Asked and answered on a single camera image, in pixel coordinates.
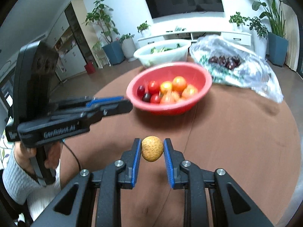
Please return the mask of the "person left hand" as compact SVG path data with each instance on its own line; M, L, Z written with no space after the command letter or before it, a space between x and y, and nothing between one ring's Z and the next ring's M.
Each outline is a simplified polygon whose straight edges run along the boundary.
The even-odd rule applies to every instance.
M47 169L56 169L61 156L62 146L59 142L56 142L51 146L48 151L47 159L44 162L44 166ZM14 157L18 165L28 174L34 175L34 169L31 165L30 158L35 157L37 153L36 148L26 148L20 141L15 143Z

